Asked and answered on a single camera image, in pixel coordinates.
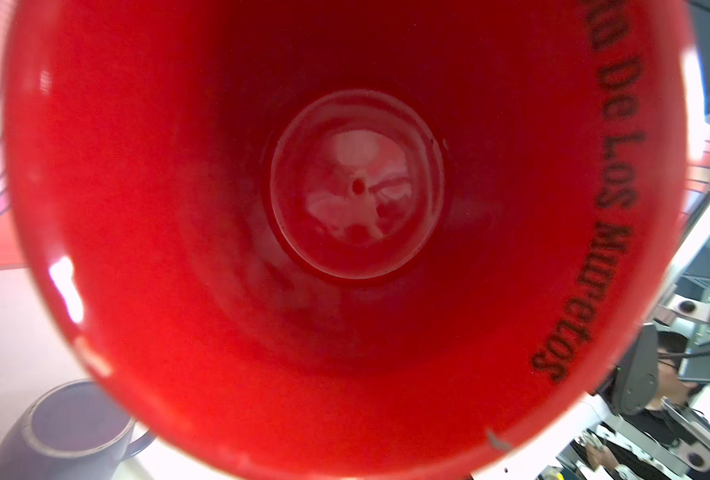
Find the black mug red inside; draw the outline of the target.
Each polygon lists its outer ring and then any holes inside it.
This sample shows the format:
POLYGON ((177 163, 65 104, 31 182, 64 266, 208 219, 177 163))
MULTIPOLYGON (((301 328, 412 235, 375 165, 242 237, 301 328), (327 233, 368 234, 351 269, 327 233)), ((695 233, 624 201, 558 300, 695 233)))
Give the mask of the black mug red inside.
POLYGON ((249 479, 457 479, 596 388, 682 232, 682 1, 23 1, 3 152, 79 361, 249 479))

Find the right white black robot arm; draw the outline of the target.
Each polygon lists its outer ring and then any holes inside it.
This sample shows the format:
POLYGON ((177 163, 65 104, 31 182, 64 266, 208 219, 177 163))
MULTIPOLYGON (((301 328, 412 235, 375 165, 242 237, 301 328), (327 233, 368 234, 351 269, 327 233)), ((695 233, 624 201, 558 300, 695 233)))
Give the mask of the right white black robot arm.
POLYGON ((613 415, 638 413, 653 399, 657 389, 658 334, 656 326, 647 323, 594 395, 581 396, 534 439, 470 477, 535 479, 583 431, 613 415))

